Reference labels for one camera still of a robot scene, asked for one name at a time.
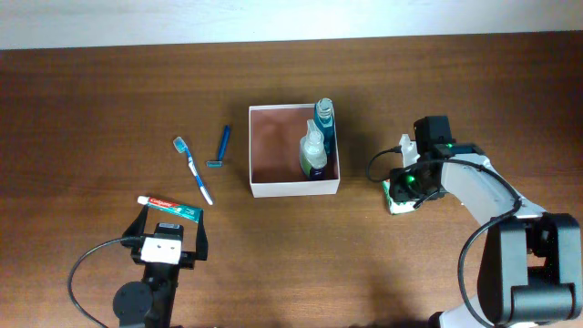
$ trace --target white wall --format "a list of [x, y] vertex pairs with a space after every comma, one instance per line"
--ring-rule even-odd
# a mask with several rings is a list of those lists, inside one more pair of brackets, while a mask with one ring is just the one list
[[0, 0], [0, 48], [573, 29], [582, 0]]

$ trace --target toothpaste cap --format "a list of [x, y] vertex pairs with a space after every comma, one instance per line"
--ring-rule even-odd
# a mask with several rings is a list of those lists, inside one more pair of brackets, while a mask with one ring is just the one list
[[148, 204], [149, 197], [148, 196], [139, 196], [138, 197], [138, 204], [146, 205]]

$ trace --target toothbrush head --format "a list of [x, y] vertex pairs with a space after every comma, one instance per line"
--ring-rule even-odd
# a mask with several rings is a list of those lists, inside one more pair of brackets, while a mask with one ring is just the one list
[[177, 137], [174, 139], [174, 141], [172, 141], [174, 143], [174, 147], [176, 148], [176, 150], [179, 153], [183, 153], [185, 151], [189, 151], [189, 148], [186, 145], [186, 142], [184, 142], [184, 140], [182, 140], [181, 137]]

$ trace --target box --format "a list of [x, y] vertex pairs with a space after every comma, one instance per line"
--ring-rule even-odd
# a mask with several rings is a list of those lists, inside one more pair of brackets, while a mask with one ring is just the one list
[[249, 107], [249, 183], [253, 197], [335, 194], [340, 185], [338, 134], [324, 180], [309, 181], [300, 167], [300, 139], [315, 104]]

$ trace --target clear bottle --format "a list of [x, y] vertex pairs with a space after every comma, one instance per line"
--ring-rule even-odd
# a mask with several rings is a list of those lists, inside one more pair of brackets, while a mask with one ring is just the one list
[[329, 98], [318, 101], [314, 107], [313, 119], [316, 126], [324, 135], [324, 149], [326, 155], [334, 152], [334, 107]]
[[324, 168], [328, 163], [324, 151], [324, 135], [313, 119], [308, 119], [308, 133], [300, 140], [300, 165], [310, 180], [324, 179]]

